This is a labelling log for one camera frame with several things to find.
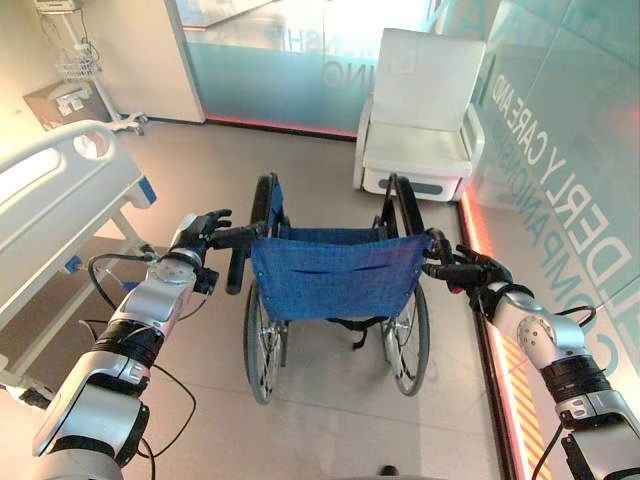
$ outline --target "blue fabric backrest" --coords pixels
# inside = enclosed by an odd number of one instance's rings
[[[426,235],[362,243],[364,230],[291,230],[289,236],[312,241],[263,238],[251,245],[271,320],[392,316],[413,293]],[[332,235],[335,244],[327,243]]]

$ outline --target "frosted glass partition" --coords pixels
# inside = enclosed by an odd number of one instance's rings
[[[382,30],[425,28],[437,2],[264,3],[177,0],[208,117],[355,135]]]
[[[468,211],[482,250],[552,311],[590,304],[587,345],[640,415],[640,3],[503,1],[475,97],[485,153]],[[501,349],[519,478],[558,425],[539,374]],[[541,478],[571,478],[562,448]]]

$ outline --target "wheelchair frame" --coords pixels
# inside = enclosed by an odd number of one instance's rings
[[[395,192],[407,236],[424,234],[424,226],[418,204],[409,180],[392,174],[387,182],[381,215],[376,215],[372,228],[385,228],[388,238],[398,238],[398,223],[392,194]],[[278,177],[275,173],[263,175],[258,180],[251,211],[251,225],[247,231],[253,238],[278,237],[281,226],[289,227],[281,202],[274,210],[273,201],[279,192]],[[244,263],[251,256],[249,241],[233,247],[227,292],[237,294],[242,287]],[[351,321],[328,318],[328,321],[362,332],[362,339],[353,346],[354,350],[364,345],[367,329],[380,325],[384,353],[391,364],[395,381],[400,391],[408,396],[415,395],[424,377],[429,356],[428,310],[422,288],[418,283],[413,294],[414,307],[409,308],[411,298],[397,317],[372,317],[368,320]],[[271,321],[262,306],[257,281],[252,282],[245,309],[243,351],[245,371],[258,403],[268,403],[277,382],[278,367],[286,366],[288,330],[290,320]],[[405,358],[409,339],[417,325],[418,352],[415,372],[411,372]]]

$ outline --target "wheelchair rear wheel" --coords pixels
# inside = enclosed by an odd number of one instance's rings
[[[275,388],[282,343],[281,325],[269,321],[254,280],[244,320],[244,366],[253,395],[261,405],[269,402]]]
[[[400,391],[418,393],[429,360],[429,317],[420,284],[400,315],[382,326],[385,357]]]

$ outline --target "tile floor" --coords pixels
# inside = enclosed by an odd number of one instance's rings
[[[280,177],[294,225],[368,226],[381,207],[382,197],[351,188],[353,143],[165,123],[149,125],[144,137],[121,139],[158,194],[150,210],[127,208],[125,214],[155,245],[167,245],[189,211],[230,207],[235,223],[245,223],[256,179],[269,171]],[[454,206],[421,202],[420,208],[425,225],[441,228],[452,242],[459,239]],[[377,335],[352,352],[354,335],[342,327],[299,322],[291,330],[289,361],[275,398],[261,407],[242,358],[249,265],[243,292],[229,296],[222,284],[228,260],[226,251],[209,254],[207,264],[222,273],[221,284],[199,314],[174,330],[158,359],[198,399],[191,425],[158,459],[158,479],[319,480],[371,475],[385,463],[441,479],[499,478],[465,298],[422,279],[432,350],[416,397],[397,391]],[[153,373],[143,399],[152,411],[146,437],[158,450],[190,404],[175,384]],[[29,430],[39,416],[0,395],[0,478],[19,477],[29,457]],[[149,478],[148,464],[136,458],[124,475]]]

